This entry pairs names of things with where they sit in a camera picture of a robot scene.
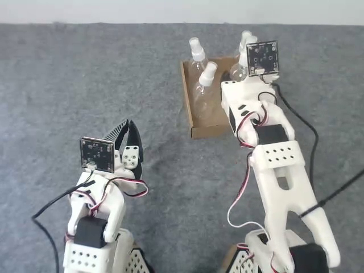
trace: black wire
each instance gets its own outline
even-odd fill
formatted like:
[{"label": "black wire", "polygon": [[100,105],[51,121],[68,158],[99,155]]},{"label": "black wire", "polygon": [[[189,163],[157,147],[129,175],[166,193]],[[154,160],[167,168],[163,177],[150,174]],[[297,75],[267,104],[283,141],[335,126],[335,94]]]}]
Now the black wire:
[{"label": "black wire", "polygon": [[64,193],[62,193],[61,195],[57,196],[56,198],[54,198],[52,201],[48,202],[47,204],[45,204],[45,206],[43,206],[37,213],[35,213],[31,219],[33,221],[33,223],[35,225],[37,225],[37,227],[39,227],[44,233],[45,235],[47,236],[47,238],[49,239],[49,241],[51,242],[51,245],[52,245],[52,248],[53,248],[53,253],[54,253],[54,256],[55,256],[55,264],[56,264],[56,273],[59,273],[59,257],[58,257],[58,250],[57,250],[57,247],[56,247],[56,243],[55,241],[53,240],[52,236],[50,235],[50,233],[48,232],[48,230],[37,220],[37,218],[46,210],[48,209],[51,205],[53,205],[55,202],[59,201],[61,198],[63,198],[64,196],[74,192],[75,190],[81,188],[81,187],[88,187],[89,185],[93,184],[94,182],[93,181],[89,181],[89,179],[91,178],[93,174],[93,171],[91,172],[91,174],[89,175],[89,177],[87,177],[87,179],[75,186],[75,187],[72,187],[72,188],[69,188],[67,191],[65,191]]},{"label": "black wire", "polygon": [[306,216],[307,214],[309,214],[310,212],[314,211],[315,209],[324,206],[328,201],[330,201],[332,198],[336,197],[338,194],[340,194],[341,192],[346,190],[349,186],[351,186],[354,182],[356,182],[363,175],[364,175],[364,169],[362,169],[360,172],[358,172],[356,175],[354,175],[351,179],[349,179],[349,181],[347,181],[343,186],[341,186],[336,191],[334,191],[331,195],[322,199],[315,206],[313,206],[313,207],[309,208],[308,210],[306,210],[305,212],[301,213],[299,215],[299,218],[302,218],[302,217]]},{"label": "black wire", "polygon": [[277,105],[277,100],[278,100],[277,96],[272,94],[271,92],[267,92],[267,91],[263,91],[263,92],[260,92],[258,94],[258,101],[260,101],[260,95],[262,95],[262,94],[269,94],[269,95],[273,96],[274,97],[274,104]]},{"label": "black wire", "polygon": [[311,131],[313,132],[313,134],[315,135],[315,142],[313,143],[312,150],[311,150],[311,156],[310,156],[310,160],[309,160],[309,181],[310,181],[312,189],[314,189],[314,187],[313,187],[313,166],[314,166],[314,163],[315,163],[315,152],[316,152],[317,144],[319,143],[319,134],[316,131],[316,129],[306,119],[304,119],[299,113],[297,113],[297,111],[294,108],[292,108],[292,106],[288,103],[288,101],[283,97],[283,95],[282,95],[282,93],[280,91],[279,85],[272,82],[271,86],[276,87],[278,96],[281,98],[281,100],[283,101],[285,106],[296,117],[298,117],[299,120],[301,120],[307,127],[309,127],[311,129]]}]

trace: cardboard box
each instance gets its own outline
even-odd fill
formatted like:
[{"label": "cardboard box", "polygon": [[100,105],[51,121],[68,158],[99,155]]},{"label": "cardboard box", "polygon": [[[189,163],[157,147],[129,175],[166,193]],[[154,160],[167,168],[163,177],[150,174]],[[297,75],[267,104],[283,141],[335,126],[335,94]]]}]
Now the cardboard box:
[{"label": "cardboard box", "polygon": [[199,121],[193,116],[191,102],[192,98],[190,97],[190,89],[193,86],[189,86],[189,77],[188,77],[188,61],[181,62],[181,74],[183,81],[183,89],[184,89],[184,97],[186,104],[186,111],[188,114],[189,121],[189,131],[190,136],[193,139],[197,138],[209,138],[209,137],[217,137],[224,132],[230,130],[230,125],[228,118],[221,107],[220,101],[220,78],[224,71],[229,71],[231,66],[236,62],[234,58],[230,57],[221,57],[210,59],[210,61],[214,61],[217,64],[217,70],[214,77],[214,81],[212,83],[213,92],[215,94],[214,100],[212,103],[217,103],[220,107],[216,108],[216,111],[213,113],[211,118],[207,121]]}]

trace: bottle cap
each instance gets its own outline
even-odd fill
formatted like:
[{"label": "bottle cap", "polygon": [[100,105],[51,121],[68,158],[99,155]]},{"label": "bottle cap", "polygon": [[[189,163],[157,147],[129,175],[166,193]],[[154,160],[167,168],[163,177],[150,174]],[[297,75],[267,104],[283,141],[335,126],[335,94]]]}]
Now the bottle cap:
[{"label": "bottle cap", "polygon": [[201,46],[200,41],[197,37],[193,37],[189,40],[191,46],[192,58],[194,61],[202,61],[206,58],[204,48]]},{"label": "bottle cap", "polygon": [[213,61],[209,61],[207,63],[205,70],[203,71],[203,73],[201,74],[201,76],[198,80],[199,83],[202,86],[211,86],[211,84],[214,80],[216,69],[217,69],[217,64],[214,63]]},{"label": "bottle cap", "polygon": [[240,57],[239,57],[239,64],[242,65],[243,67],[247,67],[248,66],[248,58],[247,58],[247,52],[246,52],[246,45],[247,44],[253,44],[256,43],[258,41],[258,38],[256,36],[249,36],[246,38],[245,40],[245,48],[243,51],[240,52]]},{"label": "bottle cap", "polygon": [[241,53],[243,51],[243,49],[245,48],[245,44],[246,44],[246,38],[250,37],[252,34],[249,30],[244,30],[241,33],[241,41],[240,41],[240,45],[239,45],[239,52]]}]

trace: white robotic arm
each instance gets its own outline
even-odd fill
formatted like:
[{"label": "white robotic arm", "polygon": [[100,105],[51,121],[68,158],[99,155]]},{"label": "white robotic arm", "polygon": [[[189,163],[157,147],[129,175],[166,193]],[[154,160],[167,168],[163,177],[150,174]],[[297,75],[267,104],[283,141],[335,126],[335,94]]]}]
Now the white robotic arm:
[{"label": "white robotic arm", "polygon": [[[263,273],[293,273],[298,262],[292,257],[290,247],[305,243],[286,230],[287,213],[301,214],[316,205],[317,200],[295,141],[295,131],[282,109],[275,105],[271,83],[278,78],[277,43],[248,44],[246,51],[249,76],[235,82],[225,74],[221,80],[221,105],[233,133],[241,146],[254,149],[248,160],[266,212],[267,241],[262,242],[259,236],[264,232],[256,230],[246,236],[246,243],[254,253],[254,272],[260,268]],[[288,189],[280,187],[282,178],[286,179]],[[338,266],[340,253],[324,210],[318,208],[302,220],[326,254],[328,267]]]},{"label": "white robotic arm", "polygon": [[[120,155],[122,138],[129,127],[127,146]],[[126,120],[105,139],[81,138],[81,161],[86,167],[77,185],[88,181],[87,187],[74,191],[70,196],[72,215],[68,222],[64,254],[65,273],[117,273],[131,266],[149,266],[139,250],[133,250],[132,234],[121,228],[125,215],[125,199],[140,197],[148,192],[140,180],[143,160],[139,133]],[[145,190],[128,194],[141,184]]]}]

